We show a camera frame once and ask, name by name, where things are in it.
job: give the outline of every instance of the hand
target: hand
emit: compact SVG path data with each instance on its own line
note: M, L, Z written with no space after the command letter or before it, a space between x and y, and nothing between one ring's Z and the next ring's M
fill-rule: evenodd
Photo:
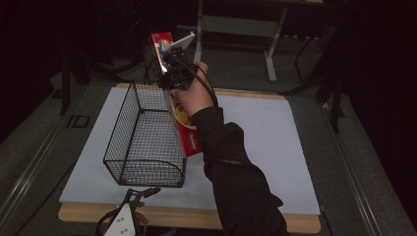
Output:
M203 70L201 71L199 69L197 75L210 87L209 80L205 76L209 66L204 62L199 62L196 65ZM171 94L181 101L181 104L189 117L192 117L195 113L204 108L213 106L209 92L196 78L193 79L188 90L172 89Z
M143 207L144 205L145 203L139 202L138 207ZM139 225L149 224L149 220L141 213L135 211L135 215Z

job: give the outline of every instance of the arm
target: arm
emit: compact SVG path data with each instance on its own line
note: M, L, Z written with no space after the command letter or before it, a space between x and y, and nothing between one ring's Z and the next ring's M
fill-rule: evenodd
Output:
M213 107L200 82L189 90L174 90L197 126L205 155L205 173L211 180L217 211L226 235L288 235L278 207L282 201L270 193L262 171L252 165L244 147L244 132L224 124L223 111ZM246 166L220 160L237 160Z

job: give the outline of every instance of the black sleeve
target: black sleeve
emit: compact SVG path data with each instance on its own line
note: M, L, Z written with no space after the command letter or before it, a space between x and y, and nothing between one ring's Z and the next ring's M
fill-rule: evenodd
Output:
M289 235L278 209L282 201L270 192L265 175L249 160L243 130L234 123L224 124L219 107L203 109L192 119L225 234Z

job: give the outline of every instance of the metal rack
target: metal rack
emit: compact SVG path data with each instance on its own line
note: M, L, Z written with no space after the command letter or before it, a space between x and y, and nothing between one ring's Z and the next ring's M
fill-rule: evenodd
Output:
M103 162L119 185L182 187L186 160L157 86L127 89Z

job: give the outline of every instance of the red box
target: red box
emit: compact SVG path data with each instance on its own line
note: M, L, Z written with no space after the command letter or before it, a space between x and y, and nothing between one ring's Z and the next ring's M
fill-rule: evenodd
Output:
M162 55L169 53L165 49L172 45L172 35L170 32L161 32L153 33L151 36L154 52L159 62L160 72L164 75L167 70L166 65L162 60ZM176 97L172 96L169 90L164 90L163 93L177 141L184 157L190 157L202 152L197 136L197 129L195 126L191 125L191 118L184 112L181 102Z

